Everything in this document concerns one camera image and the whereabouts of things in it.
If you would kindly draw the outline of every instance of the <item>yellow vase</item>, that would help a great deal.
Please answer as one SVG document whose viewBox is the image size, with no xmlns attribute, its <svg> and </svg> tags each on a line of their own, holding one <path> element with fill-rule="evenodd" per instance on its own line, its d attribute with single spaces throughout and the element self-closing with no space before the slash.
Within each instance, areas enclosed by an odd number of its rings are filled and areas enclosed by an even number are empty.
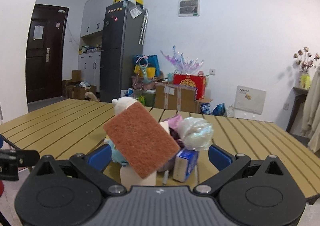
<svg viewBox="0 0 320 226">
<path fill-rule="evenodd" d="M 299 78 L 299 87 L 309 89 L 311 85 L 310 76 L 308 73 L 301 73 Z"/>
</svg>

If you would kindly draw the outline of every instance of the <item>red gift box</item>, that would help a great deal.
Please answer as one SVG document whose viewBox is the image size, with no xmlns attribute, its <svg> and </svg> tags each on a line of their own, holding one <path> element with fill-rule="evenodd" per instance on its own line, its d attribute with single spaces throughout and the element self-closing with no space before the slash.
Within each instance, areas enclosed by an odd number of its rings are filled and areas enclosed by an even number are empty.
<svg viewBox="0 0 320 226">
<path fill-rule="evenodd" d="M 196 99 L 204 98 L 205 77 L 197 75 L 175 74 L 173 84 L 181 84 L 198 88 Z"/>
</svg>

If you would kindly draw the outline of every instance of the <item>cabinet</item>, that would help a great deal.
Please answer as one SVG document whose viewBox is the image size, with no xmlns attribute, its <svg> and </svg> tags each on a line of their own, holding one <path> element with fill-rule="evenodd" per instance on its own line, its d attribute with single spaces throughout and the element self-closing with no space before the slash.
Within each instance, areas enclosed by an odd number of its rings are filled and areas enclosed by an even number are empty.
<svg viewBox="0 0 320 226">
<path fill-rule="evenodd" d="M 82 80 L 97 86 L 97 92 L 100 92 L 100 58 L 101 52 L 84 53 L 78 61 Z"/>
<path fill-rule="evenodd" d="M 82 18 L 81 37 L 103 30 L 106 8 L 112 4 L 113 0 L 89 0 L 86 2 Z"/>
<path fill-rule="evenodd" d="M 83 9 L 82 25 L 81 25 L 81 31 L 80 31 L 81 37 L 90 34 L 89 33 L 90 16 L 92 14 L 93 9 L 94 9 L 94 0 L 87 1 Z"/>
</svg>

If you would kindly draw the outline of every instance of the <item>wooden slatted table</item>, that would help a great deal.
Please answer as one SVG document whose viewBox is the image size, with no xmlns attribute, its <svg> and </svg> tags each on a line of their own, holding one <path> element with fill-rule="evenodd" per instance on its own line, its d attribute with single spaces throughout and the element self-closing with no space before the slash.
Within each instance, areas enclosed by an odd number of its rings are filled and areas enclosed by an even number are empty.
<svg viewBox="0 0 320 226">
<path fill-rule="evenodd" d="M 157 121 L 176 114 L 173 110 L 146 109 Z M 183 118 L 205 118 L 212 123 L 212 141 L 231 154 L 244 153 L 260 160 L 269 154 L 277 155 L 310 202 L 320 194 L 320 159 L 274 123 L 178 113 Z M 0 125 L 0 133 L 21 149 L 36 149 L 40 156 L 51 154 L 58 160 L 68 159 L 75 153 L 87 154 L 102 145 L 106 136 L 102 126 L 114 115 L 112 104 L 67 99 Z M 119 170 L 119 164 L 111 163 L 104 173 L 120 182 Z M 198 171 L 194 170 L 185 183 L 169 177 L 167 184 L 187 184 L 193 188 L 217 172 L 209 162 L 208 153 L 202 151 Z M 162 178 L 163 173 L 158 173 L 158 185 L 162 185 Z"/>
</svg>

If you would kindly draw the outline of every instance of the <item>refrigerator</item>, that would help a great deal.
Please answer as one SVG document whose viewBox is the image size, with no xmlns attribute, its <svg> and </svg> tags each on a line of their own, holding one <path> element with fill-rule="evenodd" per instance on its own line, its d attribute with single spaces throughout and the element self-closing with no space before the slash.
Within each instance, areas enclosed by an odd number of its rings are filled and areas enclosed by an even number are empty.
<svg viewBox="0 0 320 226">
<path fill-rule="evenodd" d="M 132 87 L 135 55 L 142 55 L 139 45 L 145 11 L 133 18 L 129 9 L 135 6 L 125 0 L 106 8 L 102 32 L 100 61 L 100 101 L 111 103 L 121 90 Z"/>
</svg>

